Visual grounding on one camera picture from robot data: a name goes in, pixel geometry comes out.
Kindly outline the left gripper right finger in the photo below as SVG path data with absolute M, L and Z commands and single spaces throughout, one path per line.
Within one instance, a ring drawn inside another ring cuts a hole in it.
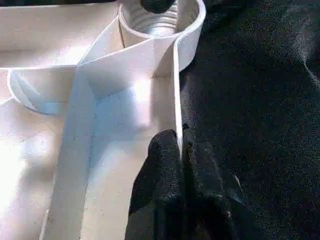
M 183 127 L 187 229 L 192 240 L 261 240 L 263 233 L 239 179 L 205 136 Z

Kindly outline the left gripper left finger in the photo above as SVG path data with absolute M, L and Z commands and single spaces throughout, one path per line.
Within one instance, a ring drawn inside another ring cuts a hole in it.
M 181 240 L 184 237 L 185 196 L 177 136 L 157 133 L 131 192 L 127 240 Z

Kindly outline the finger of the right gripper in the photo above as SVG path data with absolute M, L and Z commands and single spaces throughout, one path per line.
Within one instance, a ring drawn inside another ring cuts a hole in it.
M 162 14 L 168 11 L 175 0 L 140 0 L 140 5 L 150 13 Z

